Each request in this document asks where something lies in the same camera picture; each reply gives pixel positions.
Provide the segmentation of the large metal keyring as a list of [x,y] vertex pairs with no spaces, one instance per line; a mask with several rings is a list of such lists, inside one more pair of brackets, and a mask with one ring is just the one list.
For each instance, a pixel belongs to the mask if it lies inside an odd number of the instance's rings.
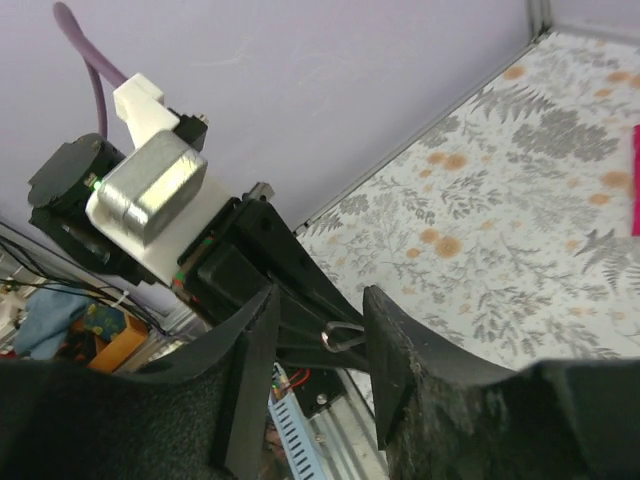
[[365,342],[364,327],[348,322],[328,322],[321,332],[321,342],[331,353],[348,351]]

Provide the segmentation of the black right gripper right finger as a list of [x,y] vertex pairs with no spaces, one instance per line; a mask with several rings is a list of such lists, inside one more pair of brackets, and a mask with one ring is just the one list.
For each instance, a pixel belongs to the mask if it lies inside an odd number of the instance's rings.
[[378,444],[394,479],[635,479],[639,362],[510,370],[453,344],[381,289],[363,296]]

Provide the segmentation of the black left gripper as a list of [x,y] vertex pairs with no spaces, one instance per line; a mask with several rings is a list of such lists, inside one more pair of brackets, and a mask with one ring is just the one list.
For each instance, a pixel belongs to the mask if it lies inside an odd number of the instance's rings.
[[360,327],[362,315],[339,292],[265,199],[233,197],[178,258],[172,291],[211,327],[263,293],[280,300],[276,357],[300,368],[368,371],[364,345],[328,349],[331,322]]

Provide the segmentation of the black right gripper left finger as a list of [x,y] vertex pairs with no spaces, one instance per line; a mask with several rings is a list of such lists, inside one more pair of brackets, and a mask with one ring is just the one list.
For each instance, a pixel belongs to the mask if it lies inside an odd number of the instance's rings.
[[254,479],[280,317],[277,287],[133,373],[1,364],[5,479]]

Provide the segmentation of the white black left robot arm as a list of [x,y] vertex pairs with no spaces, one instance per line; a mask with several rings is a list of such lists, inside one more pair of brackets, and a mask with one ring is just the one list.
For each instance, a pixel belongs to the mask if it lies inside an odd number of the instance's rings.
[[[94,226],[85,208],[124,155],[98,134],[63,144],[32,177],[30,222],[82,267],[133,284],[159,274]],[[202,320],[225,321],[262,288],[281,294],[276,357],[287,366],[369,369],[360,313],[344,298],[265,197],[245,194],[178,231],[167,285]]]

